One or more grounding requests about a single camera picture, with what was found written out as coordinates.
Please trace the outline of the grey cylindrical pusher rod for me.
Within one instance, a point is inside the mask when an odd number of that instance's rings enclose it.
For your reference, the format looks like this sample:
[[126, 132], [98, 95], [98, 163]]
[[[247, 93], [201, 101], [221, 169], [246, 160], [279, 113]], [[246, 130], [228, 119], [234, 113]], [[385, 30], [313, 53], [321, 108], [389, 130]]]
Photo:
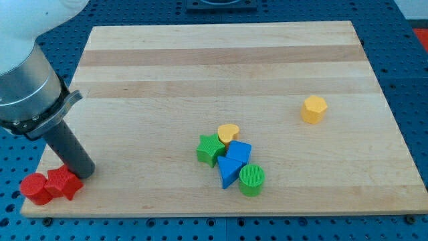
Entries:
[[78, 178], [86, 179], [94, 173], [95, 163], [64, 120], [44, 133], [43, 139]]

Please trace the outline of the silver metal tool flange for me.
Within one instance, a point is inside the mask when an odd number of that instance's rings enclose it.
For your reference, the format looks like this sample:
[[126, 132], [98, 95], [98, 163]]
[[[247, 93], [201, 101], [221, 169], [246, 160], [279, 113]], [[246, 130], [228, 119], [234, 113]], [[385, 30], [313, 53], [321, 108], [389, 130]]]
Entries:
[[1, 75], [1, 126], [36, 140], [60, 124], [82, 94], [69, 91], [41, 48]]

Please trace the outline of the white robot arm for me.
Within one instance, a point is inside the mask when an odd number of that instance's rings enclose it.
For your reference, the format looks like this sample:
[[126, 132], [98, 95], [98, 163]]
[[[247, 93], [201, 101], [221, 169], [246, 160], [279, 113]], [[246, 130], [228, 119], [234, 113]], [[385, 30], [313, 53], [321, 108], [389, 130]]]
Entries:
[[69, 91], [36, 39], [79, 14], [88, 0], [1, 2], [1, 127], [29, 140], [44, 139], [80, 179], [95, 164], [64, 121], [82, 99]]

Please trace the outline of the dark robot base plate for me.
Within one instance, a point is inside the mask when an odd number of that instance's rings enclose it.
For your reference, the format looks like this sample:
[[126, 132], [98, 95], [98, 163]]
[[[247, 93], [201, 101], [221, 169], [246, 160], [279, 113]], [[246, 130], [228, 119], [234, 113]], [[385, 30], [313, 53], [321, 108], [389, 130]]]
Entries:
[[257, 0], [184, 0], [187, 12], [257, 9]]

